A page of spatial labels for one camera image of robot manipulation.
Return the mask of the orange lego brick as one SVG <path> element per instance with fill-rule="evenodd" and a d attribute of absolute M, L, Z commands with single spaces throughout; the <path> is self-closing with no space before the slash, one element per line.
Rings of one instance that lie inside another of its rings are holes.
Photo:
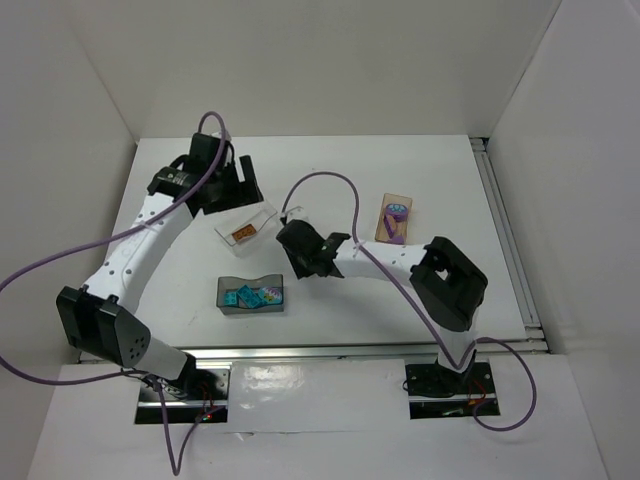
<path fill-rule="evenodd" d="M 256 228 L 252 224 L 247 224 L 232 233 L 235 242 L 240 243 L 248 240 L 257 234 Z"/>

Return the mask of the aluminium rail right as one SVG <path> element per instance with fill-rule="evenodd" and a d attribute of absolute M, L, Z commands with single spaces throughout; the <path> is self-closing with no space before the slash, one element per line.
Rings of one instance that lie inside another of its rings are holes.
<path fill-rule="evenodd" d="M 515 237 L 508 218 L 504 200 L 498 185 L 497 177 L 489 154 L 487 152 L 488 139 L 470 137 L 469 142 L 475 158 L 481 182 L 487 197 L 499 242 L 505 258 L 511 284 L 526 332 L 525 352 L 549 353 L 549 345 L 532 296 L 530 285 L 519 255 Z"/>

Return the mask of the grey plastic container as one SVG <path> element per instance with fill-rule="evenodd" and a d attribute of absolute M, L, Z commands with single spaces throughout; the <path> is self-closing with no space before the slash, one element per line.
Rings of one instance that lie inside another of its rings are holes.
<path fill-rule="evenodd" d="M 285 307 L 284 277 L 269 274 L 255 279 L 221 276 L 216 306 L 223 315 L 281 313 Z"/>

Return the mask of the small teal lego brick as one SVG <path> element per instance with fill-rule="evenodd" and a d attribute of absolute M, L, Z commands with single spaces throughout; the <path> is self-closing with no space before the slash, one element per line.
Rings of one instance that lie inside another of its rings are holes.
<path fill-rule="evenodd" d="M 237 307 L 239 305 L 238 295 L 236 292 L 226 292 L 223 296 L 223 305 L 229 307 Z"/>

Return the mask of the clear plastic container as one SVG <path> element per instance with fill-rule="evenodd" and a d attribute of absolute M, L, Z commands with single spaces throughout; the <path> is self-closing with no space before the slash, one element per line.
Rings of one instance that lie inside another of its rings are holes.
<path fill-rule="evenodd" d="M 220 242 L 234 256 L 242 258 L 275 236 L 278 220 L 275 207 L 262 201 L 223 212 L 214 229 Z"/>

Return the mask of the orange tinted plastic container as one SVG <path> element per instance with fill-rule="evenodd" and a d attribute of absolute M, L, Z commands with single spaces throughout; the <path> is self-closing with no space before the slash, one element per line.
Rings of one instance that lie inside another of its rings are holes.
<path fill-rule="evenodd" d="M 410 197 L 385 193 L 379 212 L 374 239 L 380 243 L 405 245 L 408 237 Z"/>

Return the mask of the aluminium rail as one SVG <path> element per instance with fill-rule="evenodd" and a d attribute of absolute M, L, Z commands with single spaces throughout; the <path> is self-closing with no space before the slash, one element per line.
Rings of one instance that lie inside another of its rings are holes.
<path fill-rule="evenodd" d="M 541 338 L 507 342 L 511 348 L 524 354 L 549 353 L 547 342 Z M 508 353 L 504 347 L 495 344 L 481 344 L 482 354 Z M 362 344 L 302 347 L 256 347 L 256 348 L 197 348 L 187 349 L 187 353 L 199 360 L 272 360 L 272 359 L 318 359 L 318 358 L 365 358 L 365 357 L 410 357 L 437 355 L 438 347 L 431 343 L 406 344 Z M 104 363 L 91 354 L 80 353 L 79 364 Z"/>
<path fill-rule="evenodd" d="M 508 218 L 504 200 L 498 185 L 497 177 L 489 154 L 487 152 L 488 139 L 470 137 L 469 142 L 475 158 L 481 182 L 487 197 L 499 242 L 505 258 L 511 284 L 526 332 L 525 352 L 549 353 L 549 345 L 532 296 L 530 285 L 519 255 L 515 237 Z"/>

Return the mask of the teal long lego brick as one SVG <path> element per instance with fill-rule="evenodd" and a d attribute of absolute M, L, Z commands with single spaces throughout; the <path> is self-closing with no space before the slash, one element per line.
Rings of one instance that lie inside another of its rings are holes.
<path fill-rule="evenodd" d="M 236 291 L 238 298 L 249 308 L 260 308 L 264 302 L 260 295 L 252 290 L 248 285 L 243 285 Z"/>

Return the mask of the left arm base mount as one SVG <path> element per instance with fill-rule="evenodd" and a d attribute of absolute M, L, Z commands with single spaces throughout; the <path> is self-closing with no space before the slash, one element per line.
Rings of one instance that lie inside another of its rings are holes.
<path fill-rule="evenodd" d="M 230 368 L 205 370 L 189 391 L 178 389 L 165 379 L 156 383 L 145 379 L 140 387 L 134 423 L 160 425 L 163 423 L 161 399 L 164 399 L 169 425 L 224 424 L 229 417 Z"/>

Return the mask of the teal round lego piece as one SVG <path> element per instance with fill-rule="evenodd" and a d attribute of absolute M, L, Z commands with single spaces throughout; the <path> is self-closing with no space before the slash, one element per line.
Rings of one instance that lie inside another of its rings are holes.
<path fill-rule="evenodd" d="M 281 305 L 283 302 L 283 293 L 276 287 L 263 287 L 260 290 L 260 295 L 267 305 Z"/>

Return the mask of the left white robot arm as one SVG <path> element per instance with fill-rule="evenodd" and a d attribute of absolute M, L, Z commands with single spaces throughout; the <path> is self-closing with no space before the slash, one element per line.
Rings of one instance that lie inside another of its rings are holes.
<path fill-rule="evenodd" d="M 196 133 L 188 153 L 161 168 L 147 187 L 133 234 L 123 238 L 81 287 L 56 298 L 68 343 L 123 369 L 144 371 L 179 398 L 214 396 L 218 380 L 193 355 L 153 337 L 135 313 L 144 290 L 179 235 L 198 214 L 263 201 L 250 156 Z"/>

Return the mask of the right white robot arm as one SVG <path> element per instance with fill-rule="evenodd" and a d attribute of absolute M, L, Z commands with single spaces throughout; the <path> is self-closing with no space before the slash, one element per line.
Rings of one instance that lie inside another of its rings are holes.
<path fill-rule="evenodd" d="M 488 279 L 449 239 L 426 245 L 357 241 L 346 233 L 322 237 L 310 223 L 286 220 L 276 235 L 297 278 L 387 281 L 425 323 L 439 346 L 437 365 L 466 377 L 474 363 L 475 318 Z"/>

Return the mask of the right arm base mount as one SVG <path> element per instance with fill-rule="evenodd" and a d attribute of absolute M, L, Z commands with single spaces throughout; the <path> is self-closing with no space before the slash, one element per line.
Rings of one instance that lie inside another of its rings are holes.
<path fill-rule="evenodd" d="M 412 420 L 499 416 L 500 407 L 488 362 L 475 363 L 457 374 L 435 363 L 408 364 L 402 389 L 408 395 Z"/>

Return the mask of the aluminium rail front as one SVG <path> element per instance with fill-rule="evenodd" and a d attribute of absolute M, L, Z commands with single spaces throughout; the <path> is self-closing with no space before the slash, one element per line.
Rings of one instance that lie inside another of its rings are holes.
<path fill-rule="evenodd" d="M 541 338 L 507 342 L 511 348 L 524 354 L 549 353 L 547 342 Z M 495 344 L 481 344 L 482 354 L 508 353 L 504 347 Z M 318 358 L 365 358 L 365 357 L 410 357 L 437 355 L 438 347 L 431 343 L 406 344 L 362 344 L 302 347 L 256 347 L 256 348 L 197 348 L 187 349 L 187 353 L 199 360 L 272 360 L 272 359 L 318 359 Z M 79 364 L 104 363 L 91 354 L 80 353 Z"/>

